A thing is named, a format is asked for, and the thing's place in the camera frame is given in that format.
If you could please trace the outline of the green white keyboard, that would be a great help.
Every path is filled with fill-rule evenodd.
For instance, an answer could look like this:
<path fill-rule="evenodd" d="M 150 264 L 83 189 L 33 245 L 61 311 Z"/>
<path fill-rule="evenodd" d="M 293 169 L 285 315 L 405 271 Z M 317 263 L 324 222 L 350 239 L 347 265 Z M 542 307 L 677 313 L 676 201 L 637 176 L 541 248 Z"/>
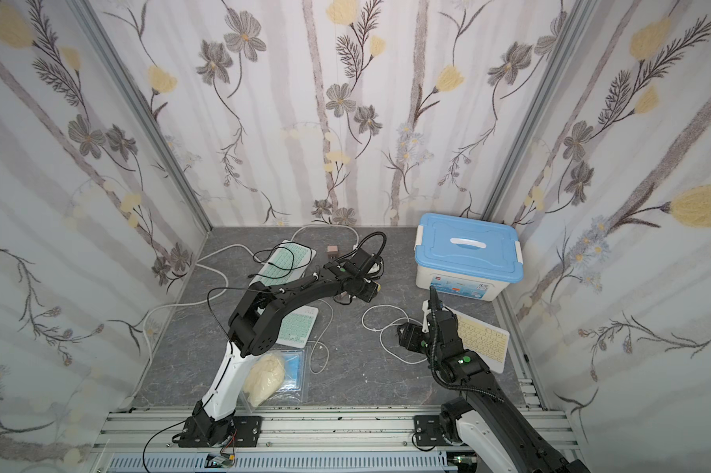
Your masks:
<path fill-rule="evenodd" d="M 303 349 L 307 344 L 319 309 L 300 307 L 285 316 L 277 339 L 279 345 Z"/>
<path fill-rule="evenodd" d="M 262 268 L 254 273 L 250 283 L 260 282 L 266 286 L 284 285 L 300 279 L 314 260 L 316 251 L 297 242 L 284 240 L 270 250 L 261 250 Z"/>

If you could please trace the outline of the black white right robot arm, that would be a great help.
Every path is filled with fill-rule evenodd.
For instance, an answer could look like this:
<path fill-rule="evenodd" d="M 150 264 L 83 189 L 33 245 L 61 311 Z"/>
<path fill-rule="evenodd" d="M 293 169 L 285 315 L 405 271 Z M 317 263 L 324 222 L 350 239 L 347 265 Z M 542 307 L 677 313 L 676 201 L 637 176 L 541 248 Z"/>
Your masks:
<path fill-rule="evenodd" d="M 467 445 L 491 472 L 588 470 L 552 447 L 504 394 L 482 357 L 464 347 L 456 313 L 432 307 L 425 325 L 405 322 L 397 333 L 401 347 L 426 356 L 439 386 L 460 394 L 438 415 L 448 443 Z"/>

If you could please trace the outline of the white cable yellow keyboard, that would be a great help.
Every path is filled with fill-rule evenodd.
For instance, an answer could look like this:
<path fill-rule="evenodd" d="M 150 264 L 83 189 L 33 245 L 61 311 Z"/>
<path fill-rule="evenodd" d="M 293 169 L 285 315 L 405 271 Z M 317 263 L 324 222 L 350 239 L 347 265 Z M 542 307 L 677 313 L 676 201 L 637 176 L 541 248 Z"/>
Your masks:
<path fill-rule="evenodd" d="M 373 313 L 374 311 L 379 311 L 380 309 L 394 309 L 394 311 L 398 311 L 399 316 L 393 320 L 391 320 L 389 323 L 386 323 L 385 325 L 382 326 L 371 326 L 367 322 L 367 317 Z M 422 364 L 426 362 L 426 357 L 422 359 L 417 359 L 417 360 L 407 360 L 404 357 L 401 357 L 397 353 L 395 353 L 393 350 L 391 350 L 385 343 L 384 337 L 385 333 L 387 332 L 388 329 L 391 328 L 398 328 L 400 325 L 403 323 L 418 323 L 418 319 L 415 319 L 414 317 L 410 317 L 408 313 L 404 310 L 401 309 L 400 307 L 397 307 L 396 305 L 389 305 L 389 304 L 378 304 L 378 305 L 372 305 L 371 307 L 368 307 L 363 314 L 361 315 L 361 327 L 365 329 L 366 331 L 376 333 L 378 335 L 378 340 L 379 340 L 379 346 L 380 348 L 391 358 L 397 360 L 403 365 L 406 366 L 416 366 L 419 364 Z"/>

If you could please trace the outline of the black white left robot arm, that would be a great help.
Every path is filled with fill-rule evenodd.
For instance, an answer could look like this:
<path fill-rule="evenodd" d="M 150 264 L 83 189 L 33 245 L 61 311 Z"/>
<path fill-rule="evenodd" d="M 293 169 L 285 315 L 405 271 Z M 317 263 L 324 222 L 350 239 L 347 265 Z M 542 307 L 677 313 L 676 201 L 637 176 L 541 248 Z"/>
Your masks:
<path fill-rule="evenodd" d="M 229 317 L 227 350 L 207 393 L 171 439 L 178 447 L 217 447 L 235 433 L 237 400 L 253 365 L 277 343 L 284 318 L 318 300 L 345 294 L 370 302 L 379 291 L 383 258 L 357 248 L 290 283 L 256 282 Z"/>

